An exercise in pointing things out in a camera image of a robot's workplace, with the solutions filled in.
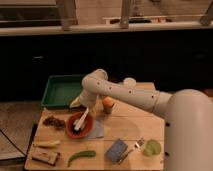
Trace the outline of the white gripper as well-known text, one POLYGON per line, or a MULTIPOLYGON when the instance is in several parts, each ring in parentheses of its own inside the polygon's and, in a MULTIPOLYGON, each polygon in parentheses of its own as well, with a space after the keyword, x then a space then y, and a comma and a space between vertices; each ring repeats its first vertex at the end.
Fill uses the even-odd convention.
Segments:
POLYGON ((79 101, 84 107, 86 107, 86 110, 81 116, 81 118, 75 121, 75 127, 79 127, 78 129, 75 129, 75 131, 81 131, 86 126, 86 121, 84 120, 87 114, 89 113, 89 109, 92 109, 96 105, 97 95, 89 91, 83 90, 80 93, 79 101))

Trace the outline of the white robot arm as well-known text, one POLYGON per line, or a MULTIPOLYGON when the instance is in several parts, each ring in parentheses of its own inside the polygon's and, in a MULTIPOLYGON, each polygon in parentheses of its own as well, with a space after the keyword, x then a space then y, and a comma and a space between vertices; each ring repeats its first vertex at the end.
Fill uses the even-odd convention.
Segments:
POLYGON ((110 96, 165 121, 164 171, 213 171, 213 101, 194 89, 173 94, 117 84, 97 69, 82 79, 79 101, 93 107, 99 95, 110 96))

